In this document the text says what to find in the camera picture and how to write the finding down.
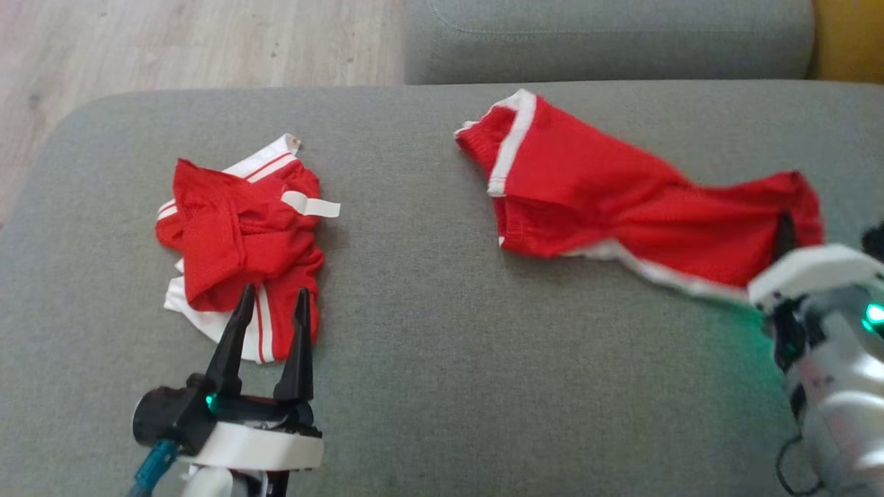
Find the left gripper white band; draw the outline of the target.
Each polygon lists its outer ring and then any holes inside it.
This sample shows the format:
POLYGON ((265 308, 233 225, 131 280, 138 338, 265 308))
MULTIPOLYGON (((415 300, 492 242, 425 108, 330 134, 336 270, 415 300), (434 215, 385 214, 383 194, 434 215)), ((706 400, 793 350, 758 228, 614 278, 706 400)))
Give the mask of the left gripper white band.
POLYGON ((255 301, 256 288, 245 286, 205 372, 215 393, 189 398, 179 414, 181 453, 191 465, 229 471, 317 469, 325 443, 307 403, 314 398, 309 289, 298 293, 294 336, 274 400, 240 394, 241 353, 255 301))

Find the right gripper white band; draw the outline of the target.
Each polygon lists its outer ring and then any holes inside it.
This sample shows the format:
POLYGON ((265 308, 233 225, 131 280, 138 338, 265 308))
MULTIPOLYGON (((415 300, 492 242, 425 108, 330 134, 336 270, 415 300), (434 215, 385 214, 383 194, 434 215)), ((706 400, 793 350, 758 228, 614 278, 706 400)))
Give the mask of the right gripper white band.
POLYGON ((749 283, 749 304, 773 311, 787 300, 837 287, 859 285, 882 290, 883 264, 871 255, 843 244, 795 248, 794 220, 785 211, 776 227, 776 263, 749 283))

